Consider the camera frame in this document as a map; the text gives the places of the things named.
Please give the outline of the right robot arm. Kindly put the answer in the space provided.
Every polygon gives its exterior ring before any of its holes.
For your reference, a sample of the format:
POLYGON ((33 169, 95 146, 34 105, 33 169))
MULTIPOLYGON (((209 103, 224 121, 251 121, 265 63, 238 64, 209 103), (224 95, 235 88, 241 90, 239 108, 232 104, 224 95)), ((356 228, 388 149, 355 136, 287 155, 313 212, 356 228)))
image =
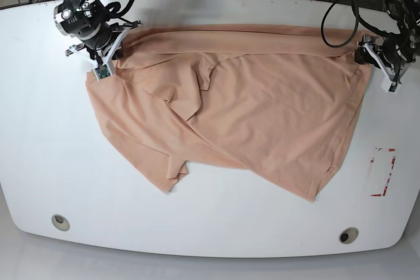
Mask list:
POLYGON ((54 8, 54 23, 65 36, 78 38, 90 58, 99 65, 120 33, 140 26, 140 21, 125 18, 135 0, 122 7, 114 1, 105 5, 101 0, 63 0, 54 8))

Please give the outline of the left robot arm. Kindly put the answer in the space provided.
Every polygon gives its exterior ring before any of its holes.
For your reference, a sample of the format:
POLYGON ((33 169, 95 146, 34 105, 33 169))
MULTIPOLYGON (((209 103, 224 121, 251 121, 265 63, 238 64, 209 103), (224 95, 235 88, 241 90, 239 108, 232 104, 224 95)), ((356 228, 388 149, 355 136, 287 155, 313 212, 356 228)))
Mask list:
MULTIPOLYGON (((334 1, 326 13, 339 1, 334 1)), ((324 34, 327 14, 322 18, 320 31, 323 42, 334 49, 348 45, 356 36, 359 25, 370 31, 370 35, 363 35, 358 42, 354 60, 361 65, 371 64, 379 68, 384 75, 382 89, 396 93, 402 84, 401 78, 419 57, 419 0, 383 0, 383 6, 388 16, 396 22, 398 33, 380 30, 366 22, 360 16, 358 0, 352 0, 351 3, 355 24, 350 37, 344 43, 328 43, 324 34)))

